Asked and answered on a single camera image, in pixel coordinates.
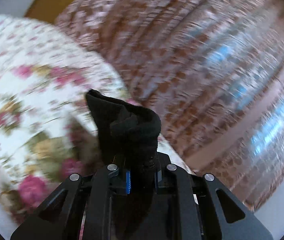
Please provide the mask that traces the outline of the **black pants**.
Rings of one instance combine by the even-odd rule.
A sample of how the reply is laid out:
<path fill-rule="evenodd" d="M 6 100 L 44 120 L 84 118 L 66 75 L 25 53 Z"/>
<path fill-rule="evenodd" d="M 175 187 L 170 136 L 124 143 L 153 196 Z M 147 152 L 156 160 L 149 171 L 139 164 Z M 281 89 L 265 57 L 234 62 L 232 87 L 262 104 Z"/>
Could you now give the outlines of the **black pants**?
<path fill-rule="evenodd" d="M 114 204 L 117 238 L 130 239 L 152 204 L 161 121 L 148 108 L 104 96 L 97 90 L 86 93 L 86 102 L 98 128 L 102 161 L 106 165 L 115 162 L 130 172 L 130 193 Z"/>

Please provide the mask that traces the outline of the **floral bed sheet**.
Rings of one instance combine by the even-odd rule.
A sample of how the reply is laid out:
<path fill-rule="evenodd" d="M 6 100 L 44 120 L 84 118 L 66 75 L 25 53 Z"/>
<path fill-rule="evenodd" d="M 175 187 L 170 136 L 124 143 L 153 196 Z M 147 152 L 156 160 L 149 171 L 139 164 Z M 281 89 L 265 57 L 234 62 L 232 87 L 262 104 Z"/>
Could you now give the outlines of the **floral bed sheet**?
<path fill-rule="evenodd" d="M 21 223 L 67 168 L 100 166 L 85 94 L 133 103 L 115 69 L 55 26 L 0 15 L 0 205 Z"/>

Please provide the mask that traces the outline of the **brown floral curtain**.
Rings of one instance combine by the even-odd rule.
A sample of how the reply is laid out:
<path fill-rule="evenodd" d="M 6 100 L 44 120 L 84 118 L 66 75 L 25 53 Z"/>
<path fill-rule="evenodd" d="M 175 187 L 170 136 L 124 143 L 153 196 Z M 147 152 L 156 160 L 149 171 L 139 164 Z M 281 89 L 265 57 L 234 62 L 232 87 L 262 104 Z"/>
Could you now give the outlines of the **brown floral curtain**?
<path fill-rule="evenodd" d="M 75 0 L 56 25 L 100 53 L 197 174 L 250 210 L 284 179 L 284 0 Z"/>

